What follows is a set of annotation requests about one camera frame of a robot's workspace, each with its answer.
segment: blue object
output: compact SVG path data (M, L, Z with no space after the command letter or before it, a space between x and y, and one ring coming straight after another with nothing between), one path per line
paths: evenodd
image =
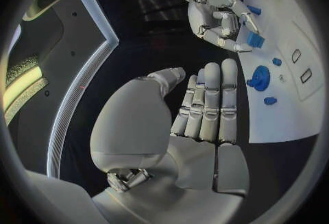
M277 98L274 98L274 97L266 97L265 99L264 99L264 103L266 104L266 105L273 105L273 104L275 104L277 102Z
M247 80L247 85L254 87L257 91L264 91L270 84L270 71L266 66L258 66L252 75L251 80Z
M279 58L273 58L272 62L276 66L281 66L281 64L282 64L282 60Z
M255 13L257 15L260 15L262 13L262 10L260 8L256 8L256 7L248 6L248 5L247 5L247 7L252 13Z
M251 47L258 47L258 48L261 48L263 46L264 41L265 41L265 39L262 36L252 32L252 31L249 33L249 36L247 39L248 45L250 45Z

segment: humanoid robot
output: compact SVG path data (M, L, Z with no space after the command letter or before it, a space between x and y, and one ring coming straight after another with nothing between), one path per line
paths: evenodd
M237 16L255 35L260 34L240 0L187 1L195 35L234 52L252 50L230 39L239 30ZM182 68L131 80L110 97L94 125L90 150L113 190L126 192L151 179L156 175L152 169L167 159L179 188L247 194L247 164L235 145L236 62L224 60L222 82L220 74L220 66L212 62L190 77L172 126L163 97L185 78Z

